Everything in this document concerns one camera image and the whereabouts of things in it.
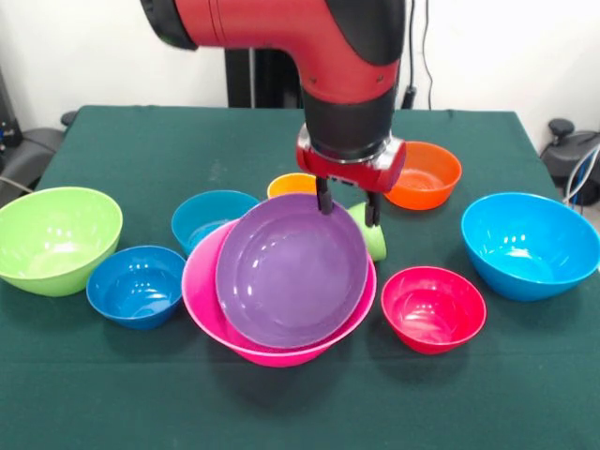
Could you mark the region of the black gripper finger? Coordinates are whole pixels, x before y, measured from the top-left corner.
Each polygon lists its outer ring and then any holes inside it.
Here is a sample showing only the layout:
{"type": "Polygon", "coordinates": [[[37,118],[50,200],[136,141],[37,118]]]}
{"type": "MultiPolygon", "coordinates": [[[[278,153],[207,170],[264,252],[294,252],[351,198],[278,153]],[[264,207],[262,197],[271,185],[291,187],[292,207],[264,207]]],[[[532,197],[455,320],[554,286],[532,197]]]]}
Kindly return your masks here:
{"type": "Polygon", "coordinates": [[[381,194],[368,191],[365,206],[365,224],[368,227],[379,226],[381,220],[381,194]]]}
{"type": "Polygon", "coordinates": [[[326,178],[316,178],[316,194],[319,210],[324,215],[330,215],[333,211],[333,201],[326,178]]]}

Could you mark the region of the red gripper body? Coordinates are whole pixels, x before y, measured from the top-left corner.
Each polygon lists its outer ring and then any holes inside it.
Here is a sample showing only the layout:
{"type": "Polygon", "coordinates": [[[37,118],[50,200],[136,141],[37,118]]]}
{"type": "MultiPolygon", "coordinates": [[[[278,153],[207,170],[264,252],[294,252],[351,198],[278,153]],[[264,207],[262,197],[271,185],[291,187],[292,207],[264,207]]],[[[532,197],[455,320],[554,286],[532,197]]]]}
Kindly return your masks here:
{"type": "Polygon", "coordinates": [[[358,186],[364,191],[385,193],[399,179],[406,159],[406,142],[390,138],[382,152],[361,162],[339,162],[318,154],[309,139],[298,139],[296,160],[299,167],[320,178],[334,178],[358,186]]]}

